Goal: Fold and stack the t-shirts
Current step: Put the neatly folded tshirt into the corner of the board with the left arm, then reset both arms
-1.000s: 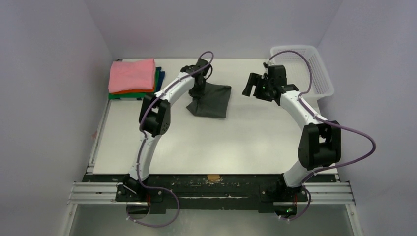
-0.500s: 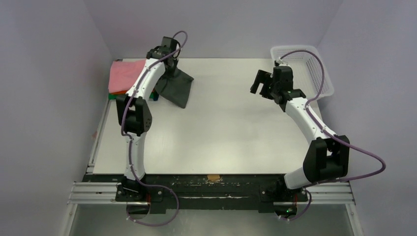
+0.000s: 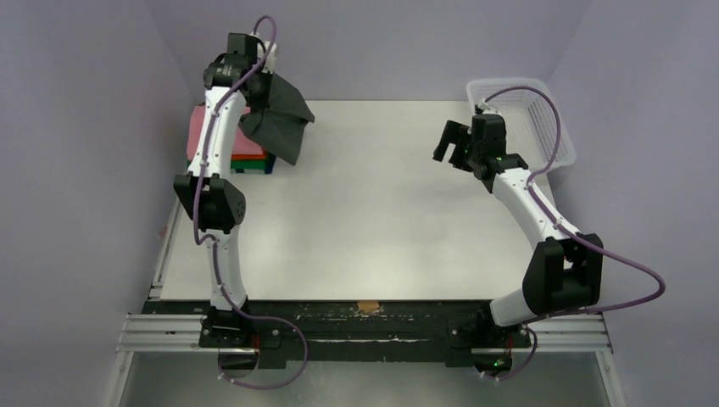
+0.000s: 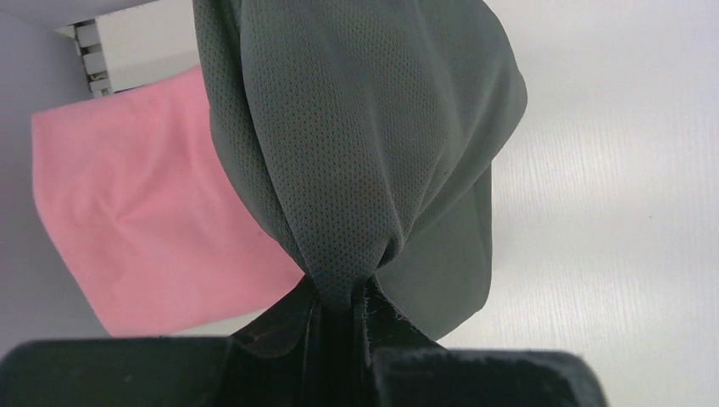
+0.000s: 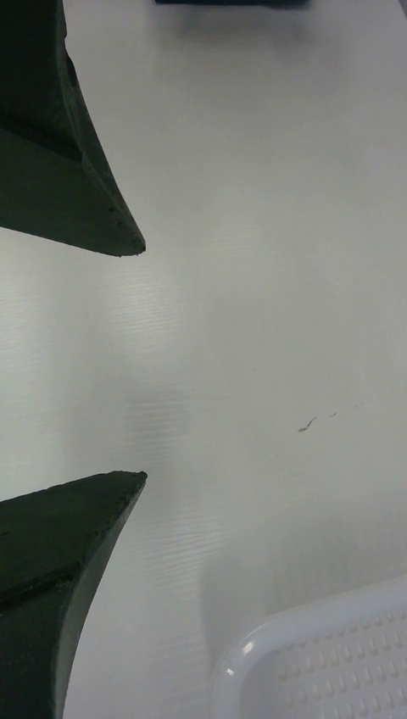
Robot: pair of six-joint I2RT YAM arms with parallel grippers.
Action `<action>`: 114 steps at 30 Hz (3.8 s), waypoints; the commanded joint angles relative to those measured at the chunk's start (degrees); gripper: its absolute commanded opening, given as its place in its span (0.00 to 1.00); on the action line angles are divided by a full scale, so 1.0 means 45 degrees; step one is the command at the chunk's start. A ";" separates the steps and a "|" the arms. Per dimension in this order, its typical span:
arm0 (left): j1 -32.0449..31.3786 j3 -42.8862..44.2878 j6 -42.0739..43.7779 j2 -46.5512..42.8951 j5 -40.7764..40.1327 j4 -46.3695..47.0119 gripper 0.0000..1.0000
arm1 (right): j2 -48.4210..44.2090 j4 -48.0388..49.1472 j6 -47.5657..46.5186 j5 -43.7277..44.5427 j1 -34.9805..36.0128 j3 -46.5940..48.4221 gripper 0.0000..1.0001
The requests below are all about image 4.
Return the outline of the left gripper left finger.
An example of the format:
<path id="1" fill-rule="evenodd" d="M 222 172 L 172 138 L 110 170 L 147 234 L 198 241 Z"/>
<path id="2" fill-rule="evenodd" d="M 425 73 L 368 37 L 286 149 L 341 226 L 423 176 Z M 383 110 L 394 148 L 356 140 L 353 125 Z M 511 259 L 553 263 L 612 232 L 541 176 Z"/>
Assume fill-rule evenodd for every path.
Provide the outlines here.
<path id="1" fill-rule="evenodd" d="M 1 362 L 4 406 L 290 406 L 315 301 L 302 280 L 226 337 L 23 343 Z"/>

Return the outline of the dark grey t shirt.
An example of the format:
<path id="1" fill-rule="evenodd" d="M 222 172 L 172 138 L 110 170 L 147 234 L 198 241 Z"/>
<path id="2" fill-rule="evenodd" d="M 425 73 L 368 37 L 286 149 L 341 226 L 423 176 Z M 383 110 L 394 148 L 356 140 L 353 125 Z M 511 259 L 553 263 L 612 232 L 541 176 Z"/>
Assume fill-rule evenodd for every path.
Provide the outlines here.
<path id="1" fill-rule="evenodd" d="M 439 339 L 486 303 L 491 163 L 527 89 L 482 1 L 196 1 L 210 131 L 261 228 L 346 310 Z"/>

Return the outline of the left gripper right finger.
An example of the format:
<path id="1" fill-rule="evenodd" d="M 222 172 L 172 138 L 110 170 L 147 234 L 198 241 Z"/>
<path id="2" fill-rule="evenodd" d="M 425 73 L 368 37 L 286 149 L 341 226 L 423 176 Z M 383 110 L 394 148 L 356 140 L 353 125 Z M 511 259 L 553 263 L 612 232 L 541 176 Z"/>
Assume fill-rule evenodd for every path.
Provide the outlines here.
<path id="1" fill-rule="evenodd" d="M 608 404 L 594 371 L 560 351 L 444 348 L 374 278 L 354 292 L 354 349 L 366 406 Z"/>

